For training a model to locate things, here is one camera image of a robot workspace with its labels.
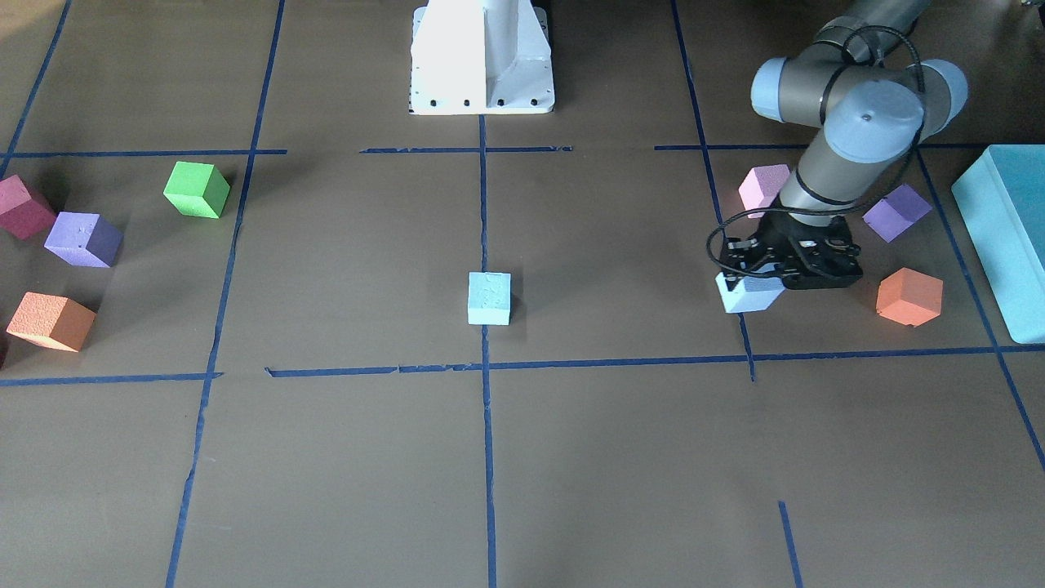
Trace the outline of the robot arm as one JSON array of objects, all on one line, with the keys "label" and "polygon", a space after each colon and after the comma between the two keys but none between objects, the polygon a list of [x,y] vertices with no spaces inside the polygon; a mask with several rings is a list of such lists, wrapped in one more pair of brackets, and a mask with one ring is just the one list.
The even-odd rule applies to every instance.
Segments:
[{"label": "robot arm", "polygon": [[754,74],[758,115],[817,130],[750,237],[722,239],[725,289],[758,280],[785,289],[843,289],[863,276],[847,216],[869,208],[867,191],[923,141],[949,126],[969,100],[963,71],[924,60],[910,41],[926,1],[856,1],[795,57]]}]

